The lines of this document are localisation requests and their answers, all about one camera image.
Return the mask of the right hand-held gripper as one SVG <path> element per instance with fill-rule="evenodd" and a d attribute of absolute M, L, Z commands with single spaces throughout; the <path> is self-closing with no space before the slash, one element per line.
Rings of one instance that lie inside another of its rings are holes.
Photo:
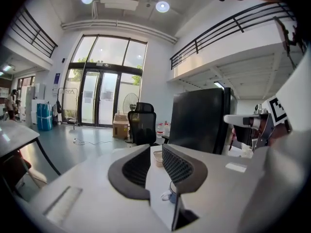
<path fill-rule="evenodd" d="M 279 134 L 279 125 L 289 132 L 311 128 L 311 49 L 304 46 L 298 28 L 290 40 L 280 19 L 275 17 L 274 21 L 286 52 L 290 52 L 290 46 L 298 45 L 303 58 L 294 66 L 294 72 L 276 95 L 259 104 L 254 114 L 224 116 L 224 122 L 233 125 L 238 142 L 251 144 L 254 131 L 259 132 L 253 150 L 268 146 Z"/>

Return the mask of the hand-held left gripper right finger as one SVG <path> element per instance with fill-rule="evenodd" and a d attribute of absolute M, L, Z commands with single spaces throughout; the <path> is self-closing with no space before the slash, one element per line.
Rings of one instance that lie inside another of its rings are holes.
<path fill-rule="evenodd" d="M 168 144 L 162 145 L 162 163 L 179 194 L 196 192 L 207 178 L 203 162 Z"/>

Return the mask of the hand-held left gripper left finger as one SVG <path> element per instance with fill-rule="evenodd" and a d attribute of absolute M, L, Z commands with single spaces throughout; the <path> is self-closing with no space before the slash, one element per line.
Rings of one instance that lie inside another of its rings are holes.
<path fill-rule="evenodd" d="M 150 192 L 145 186 L 150 166 L 150 145 L 140 145 L 133 153 L 111 164 L 108 170 L 108 179 L 124 197 L 134 200 L 149 200 Z"/>

